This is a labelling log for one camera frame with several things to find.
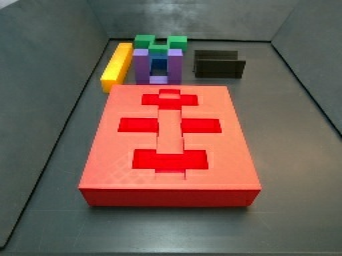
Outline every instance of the cross-shaped cutout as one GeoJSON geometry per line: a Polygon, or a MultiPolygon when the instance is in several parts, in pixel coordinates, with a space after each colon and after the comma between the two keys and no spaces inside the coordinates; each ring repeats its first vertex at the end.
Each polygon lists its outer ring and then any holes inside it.
{"type": "Polygon", "coordinates": [[[209,169],[206,150],[186,150],[183,133],[221,133],[218,119],[182,118],[183,106],[198,106],[198,96],[178,89],[143,94],[142,105],[158,106],[158,118],[122,118],[118,132],[155,132],[157,149],[137,149],[133,168],[157,173],[209,169]]]}

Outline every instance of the gray floor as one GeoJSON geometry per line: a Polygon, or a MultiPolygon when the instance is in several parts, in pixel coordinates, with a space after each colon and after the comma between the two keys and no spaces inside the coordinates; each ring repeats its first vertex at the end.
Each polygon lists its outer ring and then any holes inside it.
{"type": "MultiPolygon", "coordinates": [[[[227,84],[264,185],[247,209],[90,208],[76,189],[107,95],[111,42],[3,252],[342,253],[342,143],[268,43],[190,42],[185,84],[227,84]],[[237,49],[241,80],[195,79],[195,49],[237,49]]],[[[127,83],[134,83],[130,71],[127,83]]]]}

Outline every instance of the red block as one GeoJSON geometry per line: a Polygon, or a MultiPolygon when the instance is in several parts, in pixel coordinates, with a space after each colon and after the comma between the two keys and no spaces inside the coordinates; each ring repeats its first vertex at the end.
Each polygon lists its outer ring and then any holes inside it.
{"type": "Polygon", "coordinates": [[[249,206],[261,183],[227,88],[114,87],[79,189],[93,206],[249,206]]]}

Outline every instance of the toy block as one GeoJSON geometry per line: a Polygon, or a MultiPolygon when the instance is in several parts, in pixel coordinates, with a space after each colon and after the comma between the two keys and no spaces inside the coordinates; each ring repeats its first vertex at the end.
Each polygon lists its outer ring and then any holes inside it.
{"type": "Polygon", "coordinates": [[[182,83],[182,62],[183,62],[183,53],[181,49],[169,50],[169,83],[181,84],[182,83]]]}
{"type": "Polygon", "coordinates": [[[149,49],[151,43],[155,42],[154,35],[137,35],[134,39],[134,48],[135,49],[149,49]]]}
{"type": "Polygon", "coordinates": [[[149,50],[153,54],[166,55],[169,50],[169,45],[151,44],[149,50]]]}
{"type": "Polygon", "coordinates": [[[133,51],[131,43],[118,45],[101,78],[103,92],[110,93],[113,86],[123,83],[133,61],[133,51]]]}
{"type": "Polygon", "coordinates": [[[182,49],[187,50],[187,37],[186,36],[169,36],[167,44],[170,49],[182,49]]]}
{"type": "Polygon", "coordinates": [[[226,87],[113,88],[79,183],[91,206],[245,207],[261,189],[226,87]]]}
{"type": "Polygon", "coordinates": [[[238,60],[238,51],[195,51],[195,77],[242,78],[245,65],[246,60],[238,60]]]}
{"type": "Polygon", "coordinates": [[[149,84],[167,84],[167,76],[150,76],[149,84]]]}
{"type": "Polygon", "coordinates": [[[147,49],[134,50],[135,80],[139,83],[150,82],[150,57],[147,49]]]}

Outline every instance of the gray wall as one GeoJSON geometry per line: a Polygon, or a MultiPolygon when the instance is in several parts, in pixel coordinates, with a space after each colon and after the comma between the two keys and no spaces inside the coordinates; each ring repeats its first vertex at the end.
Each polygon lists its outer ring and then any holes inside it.
{"type": "Polygon", "coordinates": [[[0,10],[0,247],[107,41],[86,0],[0,10]]]}
{"type": "Polygon", "coordinates": [[[273,45],[342,133],[342,1],[301,1],[273,45]]]}
{"type": "Polygon", "coordinates": [[[272,41],[298,0],[89,0],[111,38],[272,41]]]}

